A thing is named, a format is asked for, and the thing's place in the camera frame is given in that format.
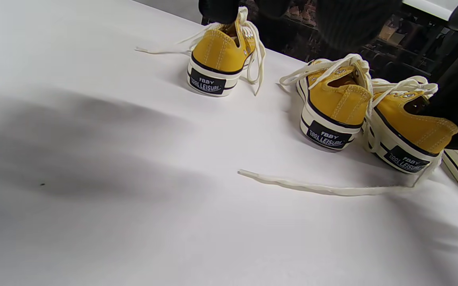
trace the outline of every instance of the untied shoelace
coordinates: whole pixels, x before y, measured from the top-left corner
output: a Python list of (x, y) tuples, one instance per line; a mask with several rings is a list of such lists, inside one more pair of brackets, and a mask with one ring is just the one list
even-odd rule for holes
[[(290, 75), (280, 78), (280, 83), (282, 85), (293, 85), (311, 73), (326, 69), (323, 75), (320, 76), (312, 85), (309, 86), (309, 89), (311, 89), (321, 80), (331, 75), (339, 67), (343, 65), (347, 65), (347, 62), (351, 63), (351, 60), (362, 60), (361, 57), (359, 59), (358, 57), (360, 56), (349, 54), (345, 58), (341, 60), (337, 60), (335, 62), (331, 62), (329, 60), (324, 60), (324, 59), (318, 60), (319, 62), (318, 64), (305, 66), (297, 70), (296, 72), (291, 73)], [(368, 65), (365, 66), (365, 63), (366, 62), (362, 63), (363, 68), (368, 67)], [(375, 100), (370, 101), (367, 107), (367, 111), (365, 114), (365, 117), (367, 118), (366, 132), (364, 133), (366, 136), (365, 139), (367, 139), (367, 136), (369, 136), (368, 134), (370, 134), (369, 128), (370, 128), (370, 119), (371, 119), (372, 111), (374, 110), (374, 107), (376, 107), (378, 103), (380, 103), (386, 96), (388, 96), (392, 92), (401, 92), (401, 91), (411, 92), (411, 91), (420, 89), (424, 91), (424, 95), (430, 97), (438, 89), (438, 86), (435, 83), (428, 83), (427, 79), (422, 76), (413, 76), (411, 78), (402, 80), (399, 83), (389, 83), (383, 79), (370, 80), (370, 76), (368, 76), (368, 79), (369, 81), (367, 82), (372, 83), (372, 86), (369, 89), (371, 91), (371, 94), (373, 94), (373, 92), (380, 92), (380, 91), (384, 91), (384, 93), (381, 94)], [(368, 140), (363, 140), (363, 141), (364, 141), (364, 145), (367, 145)], [(378, 144), (379, 144), (379, 138), (376, 135), (373, 146), (376, 146)], [(369, 151), (376, 152), (374, 148), (370, 149)], [(344, 196), (344, 197), (356, 197), (356, 196), (362, 196), (362, 195), (377, 195), (377, 194), (382, 194), (382, 193), (387, 193), (387, 192), (404, 192), (404, 191), (412, 190), (418, 183), (428, 178), (434, 172), (436, 167), (438, 167), (440, 164), (441, 164), (441, 155), (436, 157), (429, 164), (429, 166), (427, 166), (424, 170), (422, 170), (422, 173), (416, 178), (413, 185), (409, 187), (386, 186), (386, 187), (359, 187), (359, 188), (344, 187), (344, 188), (341, 188), (341, 187), (330, 187), (330, 186), (324, 186), (324, 185), (318, 185), (318, 184), (305, 183), (305, 182), (300, 182), (300, 181), (295, 181), (295, 180), (275, 177), (275, 176), (267, 176), (264, 174), (258, 174), (255, 172), (250, 172), (250, 171), (242, 170), (242, 169), (238, 171), (238, 174), (241, 174), (242, 176), (245, 176), (245, 177), (255, 179), (256, 181), (261, 182), (261, 183), (275, 184), (275, 185), (279, 185), (279, 186), (289, 188), (289, 189), (294, 189), (294, 190), (314, 192), (314, 193), (320, 193), (320, 194), (339, 195), (339, 196)]]
[[(250, 55), (249, 66), (247, 68), (247, 80), (252, 85), (255, 85), (256, 83), (258, 84), (258, 88), (255, 93), (257, 95), (261, 87), (262, 80), (264, 79), (264, 58), (266, 56), (266, 48), (264, 47), (264, 44), (261, 42), (259, 38), (258, 28), (252, 22), (247, 21), (247, 16), (248, 16), (247, 7), (240, 7), (238, 9), (238, 16), (236, 18), (236, 21), (239, 21), (243, 32), (247, 35), (253, 35), (253, 38), (256, 41), (256, 49)], [(191, 54), (194, 48), (196, 47), (196, 45), (200, 42), (200, 40), (202, 40), (206, 31), (213, 30), (213, 29), (220, 29), (222, 26), (224, 26), (224, 24), (221, 24), (221, 23), (208, 24), (201, 31), (197, 32), (196, 34), (174, 44), (174, 45), (180, 45), (189, 40), (192, 40), (187, 50), (178, 49), (178, 48), (174, 49), (173, 47), (169, 47), (166, 49), (160, 49), (160, 50), (149, 50), (149, 49), (136, 47), (135, 50), (140, 51), (140, 52), (145, 52), (147, 54), (169, 54), (169, 53), (174, 53), (174, 52), (177, 52), (177, 53), (187, 52), (188, 54)], [(252, 79), (250, 75), (250, 67), (255, 60), (257, 60), (257, 63), (258, 63), (258, 76), (257, 78)]]

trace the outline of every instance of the white surface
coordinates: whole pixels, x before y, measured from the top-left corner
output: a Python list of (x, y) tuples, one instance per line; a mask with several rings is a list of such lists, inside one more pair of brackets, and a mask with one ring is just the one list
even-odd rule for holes
[(134, 0), (153, 8), (166, 11), (192, 22), (200, 23), (202, 15), (199, 12), (199, 0)]
[(458, 5), (458, 0), (402, 0), (402, 2), (447, 21)]
[(191, 92), (188, 57), (135, 46), (200, 26), (130, 0), (0, 0), (0, 286), (458, 286), (458, 186), (329, 197), (240, 168), (339, 186), (402, 182), (357, 144), (299, 131), (276, 82)]

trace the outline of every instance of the loose shoelace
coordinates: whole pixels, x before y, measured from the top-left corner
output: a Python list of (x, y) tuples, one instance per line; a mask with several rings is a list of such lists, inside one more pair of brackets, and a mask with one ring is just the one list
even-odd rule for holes
[[(256, 83), (258, 84), (258, 88), (255, 93), (257, 95), (261, 87), (262, 80), (264, 79), (264, 58), (266, 56), (266, 48), (264, 47), (264, 44), (262, 44), (259, 38), (258, 28), (252, 22), (247, 21), (247, 16), (248, 16), (247, 7), (240, 7), (238, 9), (238, 17), (236, 18), (236, 21), (239, 21), (240, 26), (243, 30), (243, 33), (247, 35), (253, 35), (253, 38), (256, 41), (256, 49), (250, 55), (249, 66), (247, 68), (247, 80), (252, 85), (255, 85)], [(166, 49), (159, 49), (159, 50), (149, 50), (149, 49), (136, 47), (135, 50), (140, 51), (140, 52), (145, 52), (147, 54), (170, 54), (170, 53), (185, 53), (185, 52), (187, 52), (187, 54), (191, 54), (194, 48), (196, 47), (196, 45), (200, 42), (200, 40), (202, 40), (206, 31), (220, 29), (223, 26), (224, 24), (220, 24), (220, 23), (208, 24), (201, 31), (197, 32), (196, 34), (174, 44), (176, 46), (176, 45), (183, 44), (189, 40), (192, 40), (187, 50), (180, 49), (180, 48), (174, 48), (174, 47), (169, 47)], [(258, 76), (255, 79), (252, 79), (250, 75), (250, 67), (255, 60), (257, 60), (257, 63), (258, 63)]]
[[(307, 76), (308, 74), (318, 72), (323, 69), (327, 69), (326, 72), (323, 73), (323, 75), (320, 76), (314, 82), (314, 84), (312, 84), (309, 87), (309, 89), (311, 89), (321, 80), (323, 80), (324, 78), (329, 76), (331, 73), (336, 71), (336, 69), (338, 69), (340, 66), (345, 65), (346, 64), (345, 61), (347, 60), (348, 57), (358, 59), (358, 57), (347, 55), (342, 60), (338, 60), (336, 62), (330, 62), (328, 60), (318, 60), (320, 61), (320, 63), (312, 65), (313, 67), (306, 66), (288, 76), (280, 78), (280, 83), (282, 85), (293, 85), (297, 83), (299, 80), (301, 80), (302, 78), (304, 78), (305, 76)], [(372, 115), (372, 110), (374, 110), (374, 107), (376, 107), (378, 103), (380, 103), (390, 93), (401, 92), (401, 91), (412, 92), (414, 90), (421, 89), (424, 91), (425, 95), (429, 96), (429, 95), (434, 94), (438, 89), (435, 83), (428, 83), (427, 79), (422, 76), (414, 76), (414, 77), (402, 80), (400, 83), (389, 83), (383, 79), (375, 79), (375, 80), (372, 80), (371, 82), (372, 82), (372, 86), (369, 89), (371, 91), (371, 94), (373, 94), (373, 92), (381, 92), (381, 91), (384, 91), (384, 93), (381, 96), (379, 96), (377, 99), (369, 103), (369, 106), (367, 108), (367, 112), (365, 115), (365, 117), (367, 118), (366, 132), (364, 133), (365, 139), (368, 139), (367, 136), (369, 136), (368, 134), (370, 134), (369, 128), (370, 128), (370, 118)], [(380, 138), (378, 138), (376, 134), (376, 137), (374, 138), (374, 141), (373, 141), (374, 147), (379, 144), (379, 140)], [(368, 140), (363, 140), (363, 141), (364, 141), (364, 145), (367, 145)], [(314, 193), (320, 193), (320, 194), (339, 195), (339, 196), (344, 196), (344, 197), (356, 197), (356, 196), (362, 196), (362, 195), (377, 195), (377, 194), (382, 194), (382, 193), (387, 193), (387, 192), (404, 192), (404, 191), (412, 190), (418, 183), (421, 183), (426, 178), (428, 178), (440, 164), (441, 164), (441, 154), (438, 157), (436, 157), (429, 164), (429, 166), (427, 166), (424, 170), (422, 170), (422, 173), (416, 178), (413, 185), (409, 187), (387, 186), (387, 187), (340, 188), (340, 187), (330, 187), (330, 186), (324, 186), (324, 185), (318, 185), (318, 184), (304, 183), (304, 182), (299, 182), (299, 181), (281, 178), (281, 177), (266, 176), (263, 174), (257, 174), (255, 172), (250, 172), (247, 170), (239, 170), (238, 174), (241, 174), (242, 176), (245, 176), (245, 177), (255, 179), (256, 181), (260, 183), (279, 185), (285, 188), (299, 190), (299, 191), (307, 191), (307, 192), (314, 192)]]
[(309, 86), (309, 89), (312, 89), (322, 80), (324, 80), (325, 78), (330, 76), (332, 73), (334, 73), (336, 70), (338, 70), (339, 67), (358, 64), (364, 73), (362, 76), (366, 77), (365, 83), (368, 86), (366, 86), (365, 88), (368, 89), (372, 94), (372, 86), (370, 85), (371, 76), (369, 75), (369, 69), (370, 69), (369, 63), (363, 60), (363, 58), (361, 58), (359, 54), (349, 54), (345, 56), (345, 58), (341, 58), (340, 60), (336, 60), (334, 62), (330, 60), (326, 60), (325, 58), (316, 60), (316, 62), (317, 63), (315, 64), (304, 66), (303, 68), (289, 75), (281, 77), (279, 80), (280, 84), (281, 85), (295, 85), (298, 81), (304, 79), (309, 74), (325, 70), (325, 72), (320, 77), (318, 77), (313, 84)]

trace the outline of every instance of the black heel patch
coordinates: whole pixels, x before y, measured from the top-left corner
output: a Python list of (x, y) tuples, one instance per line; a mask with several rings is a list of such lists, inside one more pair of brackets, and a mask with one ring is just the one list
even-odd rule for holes
[(225, 79), (205, 76), (194, 69), (190, 74), (190, 84), (196, 89), (209, 94), (222, 94), (226, 81)]
[(328, 129), (320, 125), (316, 121), (312, 121), (311, 126), (307, 130), (307, 137), (315, 143), (333, 149), (342, 149), (347, 143), (350, 143), (351, 134), (340, 133)]
[(401, 170), (412, 173), (420, 172), (429, 164), (429, 161), (416, 158), (398, 145), (393, 147), (392, 150), (387, 150), (384, 158)]

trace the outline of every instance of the yellow canvas upper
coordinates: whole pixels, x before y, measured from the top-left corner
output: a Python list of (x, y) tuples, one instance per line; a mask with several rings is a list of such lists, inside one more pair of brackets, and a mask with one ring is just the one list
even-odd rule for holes
[(231, 25), (220, 24), (216, 29), (206, 31), (192, 52), (193, 57), (222, 72), (241, 70), (256, 49), (256, 40), (253, 33), (243, 30), (239, 17)]
[(458, 132), (458, 127), (447, 119), (415, 115), (404, 109), (407, 103), (422, 95), (423, 91), (392, 93), (376, 108), (405, 139), (422, 150), (438, 154), (450, 143), (452, 136)]
[[(320, 70), (307, 76), (309, 85), (312, 85), (325, 71)], [(339, 68), (315, 85), (311, 89), (309, 98), (320, 112), (333, 120), (348, 125), (362, 124), (365, 109), (372, 98), (369, 90), (357, 85), (353, 80), (336, 82), (336, 80), (351, 75), (354, 71), (355, 67), (353, 66)]]

